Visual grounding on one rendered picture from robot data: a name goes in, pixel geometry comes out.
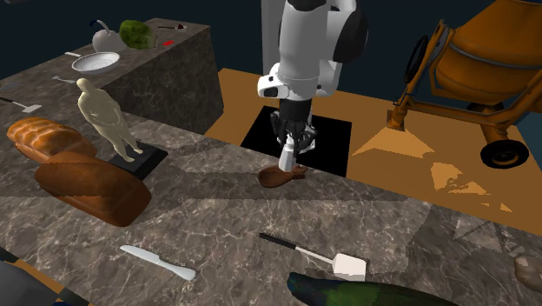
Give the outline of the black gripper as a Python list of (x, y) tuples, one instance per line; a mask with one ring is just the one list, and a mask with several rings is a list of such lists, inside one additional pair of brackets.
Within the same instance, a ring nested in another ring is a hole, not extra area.
[(295, 147), (295, 154), (303, 154), (315, 148), (317, 130), (312, 126), (312, 100), (294, 101), (281, 99), (279, 110), (270, 115), (272, 129), (280, 146), (283, 146), (288, 137), (288, 122), (304, 123), (305, 129), (300, 133), (300, 138)]

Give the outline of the black robot stand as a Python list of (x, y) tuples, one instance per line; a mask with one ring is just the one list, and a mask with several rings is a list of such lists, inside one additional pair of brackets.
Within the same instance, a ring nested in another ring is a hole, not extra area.
[[(241, 147), (269, 156), (280, 156), (280, 145), (276, 140), (270, 121), (270, 115), (274, 111), (276, 108), (262, 107), (243, 139)], [(315, 148), (301, 154), (297, 161), (317, 170), (337, 176), (346, 176), (352, 124), (322, 116), (313, 116), (312, 124), (318, 130)]]

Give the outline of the dark green rounded object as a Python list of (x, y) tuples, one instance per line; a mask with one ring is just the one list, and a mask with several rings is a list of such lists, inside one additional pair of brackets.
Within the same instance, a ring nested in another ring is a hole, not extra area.
[(287, 286), (307, 306), (458, 306), (398, 285), (317, 279), (295, 272), (289, 273)]

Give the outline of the silver table knife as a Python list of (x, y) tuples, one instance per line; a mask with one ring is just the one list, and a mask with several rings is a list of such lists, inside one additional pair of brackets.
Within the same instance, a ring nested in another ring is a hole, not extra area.
[(178, 265), (174, 265), (172, 263), (166, 263), (157, 254), (153, 252), (138, 248), (136, 246), (131, 246), (131, 245), (123, 245), (120, 247), (120, 249), (129, 253), (130, 255), (139, 257), (145, 261), (148, 261), (150, 263), (163, 267), (164, 269), (167, 269), (175, 273), (176, 275), (178, 275), (184, 280), (192, 281), (195, 279), (195, 276), (196, 276), (195, 270), (178, 266)]

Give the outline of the green lettuce head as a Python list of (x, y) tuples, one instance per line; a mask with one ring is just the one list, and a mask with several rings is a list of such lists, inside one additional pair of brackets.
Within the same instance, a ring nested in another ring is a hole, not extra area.
[(125, 20), (120, 24), (119, 35), (131, 49), (151, 49), (156, 46), (157, 35), (145, 23), (136, 20)]

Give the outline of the beige figure on black base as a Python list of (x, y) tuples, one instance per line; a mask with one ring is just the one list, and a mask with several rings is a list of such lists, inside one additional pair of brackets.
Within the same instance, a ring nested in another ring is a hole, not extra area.
[(81, 90), (78, 108), (87, 122), (113, 146), (116, 155), (109, 163), (145, 179), (168, 155), (150, 144), (136, 141), (129, 131), (120, 105), (105, 90), (97, 88), (86, 78), (76, 81)]

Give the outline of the orange concrete mixer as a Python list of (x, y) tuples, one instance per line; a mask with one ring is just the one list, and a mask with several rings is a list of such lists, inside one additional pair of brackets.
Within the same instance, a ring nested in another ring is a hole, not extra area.
[(410, 110), (476, 123), (483, 164), (520, 166), (529, 149), (507, 130), (525, 113), (542, 113), (542, 0), (494, 0), (456, 29), (438, 23), (417, 42), (404, 82), (389, 129), (403, 130)]

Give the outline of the smooth brown bread loaf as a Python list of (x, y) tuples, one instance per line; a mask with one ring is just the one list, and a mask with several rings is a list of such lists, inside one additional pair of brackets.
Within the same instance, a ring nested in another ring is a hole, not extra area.
[(117, 227), (126, 227), (147, 208), (145, 184), (93, 156), (64, 151), (35, 172), (40, 187), (57, 199)]

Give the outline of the white pear-shaped vase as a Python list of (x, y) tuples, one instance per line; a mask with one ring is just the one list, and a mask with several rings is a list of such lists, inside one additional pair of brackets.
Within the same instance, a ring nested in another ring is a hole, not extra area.
[(92, 38), (92, 45), (96, 52), (121, 52), (127, 48), (120, 35), (111, 30), (103, 21), (93, 20), (89, 23), (92, 26), (99, 23), (102, 30), (97, 31)]

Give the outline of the braided golden bread loaf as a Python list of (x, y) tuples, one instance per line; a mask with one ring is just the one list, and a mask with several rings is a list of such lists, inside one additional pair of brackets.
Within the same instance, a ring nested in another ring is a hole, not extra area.
[(96, 147), (77, 130), (46, 118), (30, 116), (13, 123), (7, 137), (28, 158), (45, 163), (52, 156), (74, 151), (95, 156)]

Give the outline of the brownish grey stone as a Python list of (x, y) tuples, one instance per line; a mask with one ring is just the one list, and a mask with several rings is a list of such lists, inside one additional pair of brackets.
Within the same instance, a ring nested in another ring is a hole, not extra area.
[(542, 259), (518, 256), (514, 259), (515, 276), (527, 288), (542, 292)]

